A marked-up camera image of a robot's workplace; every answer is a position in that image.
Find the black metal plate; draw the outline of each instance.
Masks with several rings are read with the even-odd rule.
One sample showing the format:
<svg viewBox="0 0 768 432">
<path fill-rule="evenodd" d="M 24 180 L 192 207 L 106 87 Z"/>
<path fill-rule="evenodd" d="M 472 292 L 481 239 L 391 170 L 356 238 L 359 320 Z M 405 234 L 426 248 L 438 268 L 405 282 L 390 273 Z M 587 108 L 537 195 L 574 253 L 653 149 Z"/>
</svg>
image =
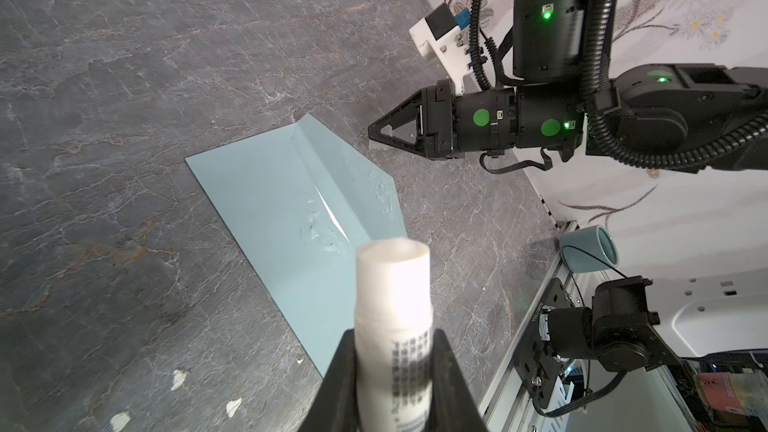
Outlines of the black metal plate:
<svg viewBox="0 0 768 432">
<path fill-rule="evenodd" d="M 563 283 L 559 278 L 553 278 L 547 290 L 544 291 L 542 300 L 536 306 L 536 311 L 525 326 L 525 332 L 523 332 L 520 343 L 512 354 L 512 362 L 514 369 L 523 379 L 525 389 L 533 397 L 533 400 L 536 400 L 539 407 L 546 409 L 560 374 L 561 363 L 551 357 L 552 350 L 549 344 L 542 340 L 538 332 L 538 320 L 543 306 L 553 308 L 574 306 L 568 299 Z M 541 386 L 533 384 L 532 380 L 536 377 L 542 379 Z"/>
</svg>

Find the black corrugated tube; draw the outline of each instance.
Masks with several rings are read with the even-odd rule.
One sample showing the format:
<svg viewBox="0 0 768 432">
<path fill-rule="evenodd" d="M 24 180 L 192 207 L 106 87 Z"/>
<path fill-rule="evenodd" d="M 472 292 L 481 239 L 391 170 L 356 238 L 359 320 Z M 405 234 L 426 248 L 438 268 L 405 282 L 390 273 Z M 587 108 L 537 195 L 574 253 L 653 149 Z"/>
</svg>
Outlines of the black corrugated tube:
<svg viewBox="0 0 768 432">
<path fill-rule="evenodd" d="M 585 99 L 595 92 L 610 88 L 610 81 L 606 73 L 609 61 L 607 57 L 603 57 L 602 51 L 613 1 L 590 1 L 586 43 L 584 46 L 584 68 L 581 73 L 581 95 Z M 474 0 L 472 2 L 472 10 L 473 12 L 475 10 Z M 610 131 L 608 121 L 598 111 L 589 110 L 587 117 L 589 133 L 600 147 L 600 150 L 623 164 L 643 168 L 675 169 L 703 166 L 711 160 L 720 158 L 759 139 L 760 136 L 766 133 L 766 128 L 768 128 L 768 112 L 763 112 L 742 126 L 703 146 L 672 154 L 647 154 L 629 149 L 621 144 Z"/>
<path fill-rule="evenodd" d="M 475 73 L 480 90 L 488 90 L 491 83 L 485 76 L 482 68 L 482 55 L 480 53 L 480 5 L 482 0 L 472 0 L 472 9 L 469 11 L 469 57 L 471 59 L 472 71 Z"/>
</svg>

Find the white debris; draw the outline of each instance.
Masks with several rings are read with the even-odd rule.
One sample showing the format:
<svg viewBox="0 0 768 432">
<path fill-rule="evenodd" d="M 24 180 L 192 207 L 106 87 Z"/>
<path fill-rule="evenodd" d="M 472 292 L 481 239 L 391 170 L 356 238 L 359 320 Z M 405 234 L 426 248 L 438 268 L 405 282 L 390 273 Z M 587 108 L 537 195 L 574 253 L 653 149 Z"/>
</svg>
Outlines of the white debris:
<svg viewBox="0 0 768 432">
<path fill-rule="evenodd" d="M 232 418 L 235 415 L 235 412 L 237 412 L 237 408 L 240 406 L 240 404 L 243 403 L 243 398 L 239 398 L 237 400 L 230 400 L 226 403 L 226 415 L 230 416 Z"/>
<path fill-rule="evenodd" d="M 128 422 L 130 422 L 130 416 L 128 415 L 128 412 L 120 412 L 120 414 L 115 414 L 114 417 L 109 420 L 113 432 L 120 432 L 125 428 L 126 425 L 128 425 Z"/>
<path fill-rule="evenodd" d="M 184 383 L 189 375 L 188 370 L 176 369 L 174 370 L 174 384 L 170 386 L 171 390 L 176 390 Z"/>
</svg>

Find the white glue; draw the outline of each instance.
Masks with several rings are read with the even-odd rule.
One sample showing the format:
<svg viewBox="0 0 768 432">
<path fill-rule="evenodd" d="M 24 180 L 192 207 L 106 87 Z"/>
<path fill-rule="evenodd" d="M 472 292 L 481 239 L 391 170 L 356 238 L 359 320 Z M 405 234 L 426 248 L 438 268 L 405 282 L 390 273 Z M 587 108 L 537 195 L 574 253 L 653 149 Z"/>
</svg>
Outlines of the white glue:
<svg viewBox="0 0 768 432">
<path fill-rule="evenodd" d="M 421 432 L 429 416 L 429 247 L 388 238 L 356 250 L 355 351 L 362 432 Z"/>
</svg>

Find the marble tabletop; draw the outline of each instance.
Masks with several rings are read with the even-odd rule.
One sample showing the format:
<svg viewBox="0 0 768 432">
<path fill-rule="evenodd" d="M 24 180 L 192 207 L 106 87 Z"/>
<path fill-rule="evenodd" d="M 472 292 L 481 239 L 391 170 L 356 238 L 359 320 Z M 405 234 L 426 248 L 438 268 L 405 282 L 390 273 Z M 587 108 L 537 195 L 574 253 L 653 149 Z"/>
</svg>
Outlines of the marble tabletop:
<svg viewBox="0 0 768 432">
<path fill-rule="evenodd" d="M 369 148 L 370 122 L 444 76 L 408 37 L 427 12 L 0 0 L 0 430 L 298 426 L 320 375 L 184 158 L 307 113 L 395 179 L 479 398 L 555 229 L 522 172 Z"/>
</svg>

